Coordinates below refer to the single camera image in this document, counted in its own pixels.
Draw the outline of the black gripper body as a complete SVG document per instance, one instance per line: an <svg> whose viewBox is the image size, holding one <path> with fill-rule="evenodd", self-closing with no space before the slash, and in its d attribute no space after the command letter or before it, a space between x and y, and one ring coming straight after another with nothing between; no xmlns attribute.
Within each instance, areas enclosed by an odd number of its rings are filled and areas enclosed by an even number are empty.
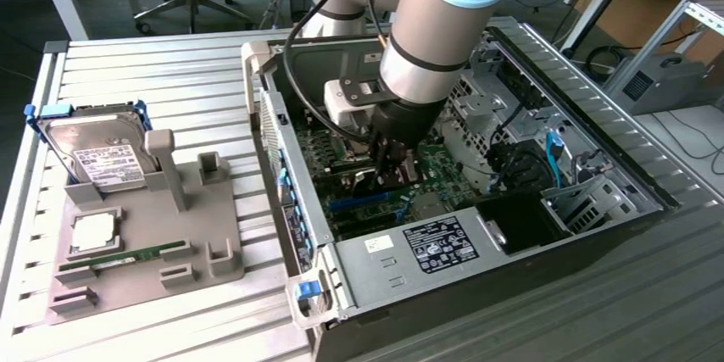
<svg viewBox="0 0 724 362"><path fill-rule="evenodd" d="M445 101L414 104L404 100L380 103L372 113L373 142L396 142L406 149L416 149L436 122Z"/></svg>

